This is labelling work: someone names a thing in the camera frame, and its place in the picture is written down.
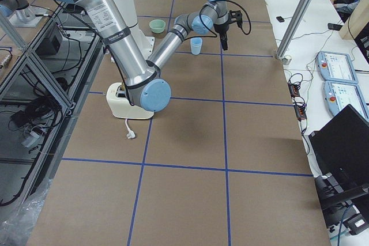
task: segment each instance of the computer monitor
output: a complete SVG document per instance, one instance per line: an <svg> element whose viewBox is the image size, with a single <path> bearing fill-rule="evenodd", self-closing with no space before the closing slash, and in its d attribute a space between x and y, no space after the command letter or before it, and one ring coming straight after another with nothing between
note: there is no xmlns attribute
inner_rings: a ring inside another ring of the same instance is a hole
<svg viewBox="0 0 369 246"><path fill-rule="evenodd" d="M369 122L351 105L309 139L322 173L330 172L344 191L369 183ZM352 202L369 222L369 195Z"/></svg>

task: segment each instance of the white table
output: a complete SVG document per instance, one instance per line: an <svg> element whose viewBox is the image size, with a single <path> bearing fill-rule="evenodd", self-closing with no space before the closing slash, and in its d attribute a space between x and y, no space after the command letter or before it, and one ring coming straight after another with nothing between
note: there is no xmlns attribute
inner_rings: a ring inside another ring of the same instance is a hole
<svg viewBox="0 0 369 246"><path fill-rule="evenodd" d="M293 16L293 13L300 0L265 0L268 9L270 22L273 25L273 32L276 38L277 45L287 29L287 26ZM276 17L282 16L286 18L284 22L278 22ZM315 130L320 130L333 116L328 110L325 102L323 90L324 80L320 76L319 69L315 64L315 57L319 51L331 51L350 54L353 59L354 68L357 70L369 70L369 64L356 47L353 40L343 40L338 31L327 31L328 23L342 24L342 21L336 13L333 5L329 0L312 0L303 19L293 36L293 39L285 54L292 57L288 66L284 66L286 79L288 80L291 74L301 73L304 80L311 79L310 72L306 69L306 65L310 63L313 68L312 82L303 82L300 88L300 95L308 100L307 103L307 130L306 135ZM363 92L366 102L369 102L369 74L357 74L359 85ZM298 77L294 77L292 82L300 81ZM313 174L319 174L315 157L309 154L310 167ZM366 246L369 241L369 230L357 236L341 236L341 246ZM332 245L337 245L337 240L331 241Z"/></svg>

